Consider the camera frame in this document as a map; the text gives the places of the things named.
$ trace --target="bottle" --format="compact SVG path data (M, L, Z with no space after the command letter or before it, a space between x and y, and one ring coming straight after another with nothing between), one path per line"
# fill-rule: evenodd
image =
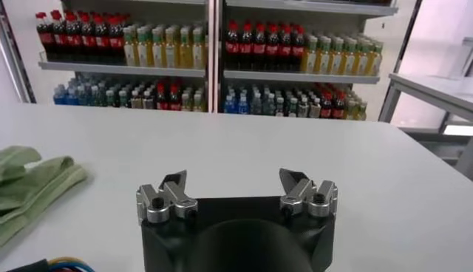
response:
M317 58L317 38L314 36L309 37L309 48L305 50L304 57L302 58L302 72L308 74L313 73L313 68L316 65Z
M238 69L238 25L230 21L225 41L225 66L227 69Z
M52 25L47 21L46 13L36 13L36 32L38 32L39 40L43 44L47 59L54 61L56 59L56 48Z
M67 90L67 92L69 93L69 95L67 96L67 105L73 105L73 106L79 105L79 100L77 96L75 95L76 90L77 89L75 87L70 87Z
M62 21L62 16L58 10L51 12L52 33L56 44L56 57L58 60L67 61L70 59L69 45L67 44L66 24Z
M180 68L191 69L192 64L192 45L189 39L190 27L183 27L180 29Z
M248 103L246 102L246 96L244 95L239 98L238 113L241 115L248 114Z
M251 69L251 63L253 54L253 31L251 30L251 24L245 23L243 26L243 34L239 43L239 68L249 70Z
M320 116L320 99L319 98L314 98L313 103L310 105L309 109L309 118L319 118Z
M352 38L347 39L347 46L345 52L341 57L339 75L352 75L353 64L355 63L355 48L356 40Z
M279 45L278 52L278 65L281 71L290 70L290 51L291 51L291 42L290 42L290 27L286 26L284 32L281 36L281 44Z
M194 36L194 45L192 46L192 56L194 57L194 69L204 69L205 56L202 43L202 27L196 27L192 34Z
M343 47L343 39L335 38L335 43L332 52L330 52L330 59L328 64L329 73L337 75L341 64L341 49Z
M332 95L325 93L320 104L320 118L330 119L332 115Z
M252 115L262 114L261 94L259 92L254 94L253 100L251 101L250 110Z
M371 62L367 64L367 72L365 75L368 76L377 76L379 73L379 67L381 65L381 61L383 60L383 56L381 55L381 51L383 51L382 44L376 44L375 49L371 55Z
M171 96L169 97L171 110L180 111L179 87L176 84L171 85Z
M166 63L168 68L178 68L177 47L174 44L174 29L166 29Z
M97 44L97 54L99 61L104 63L112 62L110 49L109 26L105 24L101 16L94 17L95 22L95 42Z
M282 96L276 98L276 116L284 116L284 98Z
M143 99L141 98L140 93L135 89L132 92L132 109L142 109L143 108Z
M154 99L151 96L151 91L150 90L146 90L144 92L143 108L144 109L154 109Z
M327 37L321 38L321 49L319 54L317 54L316 59L316 67L314 68L314 72L316 74L327 74L328 71L328 62L330 60L330 42L332 40Z
M309 105L307 104L307 97L303 96L301 99L301 102L299 103L297 117L306 118L308 115L309 115Z
M296 27L293 47L291 50L291 70L299 71L301 69L302 56L304 54L304 29L301 26Z
M123 45L125 44L123 40L123 28L121 25L120 17L111 17L110 18L110 47L111 55L114 64L124 64L125 51Z
M266 34L265 25L257 24L256 35L253 45L253 69L256 71L265 70L265 50L266 50Z

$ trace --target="white table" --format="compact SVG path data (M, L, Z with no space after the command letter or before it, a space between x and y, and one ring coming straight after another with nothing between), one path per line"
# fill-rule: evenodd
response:
M282 195L280 167L338 186L330 271L473 270L473 184L386 123L36 105L0 123L0 146L69 154L93 177L0 250L0 271L57 256L143 271L139 185L187 169L191 197Z
M379 120L389 123L401 92L437 106L447 112L473 120L473 78L452 80L428 75L391 74L391 86ZM470 138L456 169L473 179L473 137Z

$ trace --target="white wall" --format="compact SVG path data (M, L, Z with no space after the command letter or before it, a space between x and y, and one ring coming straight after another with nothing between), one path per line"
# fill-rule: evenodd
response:
M36 32L35 14L41 11L62 10L59 0L4 0L10 25L38 103L53 103L52 91L66 83L73 72L43 71L38 66L39 53L44 51Z

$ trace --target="red bottle label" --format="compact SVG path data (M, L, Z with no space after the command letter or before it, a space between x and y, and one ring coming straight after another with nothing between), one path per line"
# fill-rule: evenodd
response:
M109 47L110 39L108 37L97 37L95 38L98 47Z
M82 44L82 39L79 35L68 35L67 36L67 43L68 43L68 45L72 45L74 47L79 47Z
M62 34L55 34L54 40L58 45L66 45L67 44L67 36Z
M332 111L332 117L335 119L342 119L343 118L343 109L334 109Z
M95 42L95 37L94 36L82 36L82 43L86 47L96 47L97 42Z
M41 33L39 34L39 39L42 44L52 44L54 43L54 38L51 33Z
M255 54L264 54L265 53L266 44L255 44L253 46L253 52Z
M303 52L304 52L304 47L293 47L293 56L302 57Z
M322 109L320 111L320 118L330 118L330 109Z
M290 47L280 47L279 48L279 55L282 55L282 56L290 55Z
M266 54L275 55L277 53L278 53L278 46L277 45L268 45L268 46L266 46Z
M110 46L113 48L122 48L123 44L123 38L110 38Z
M238 53L238 44L226 42L225 47L227 49L227 52L229 53Z
M250 54L252 47L253 47L252 44L240 44L239 52L242 54Z

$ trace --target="cable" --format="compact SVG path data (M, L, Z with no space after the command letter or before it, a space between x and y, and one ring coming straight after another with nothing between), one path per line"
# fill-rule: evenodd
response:
M51 259L51 260L47 261L47 264L48 265L54 265L58 262L79 262L79 263L85 264L85 262L81 259L77 259L77 258L74 258L74 257L67 257L67 256Z
M80 268L86 272L94 272L88 265L81 262L59 262L55 265L50 266L50 271L54 271L60 268Z

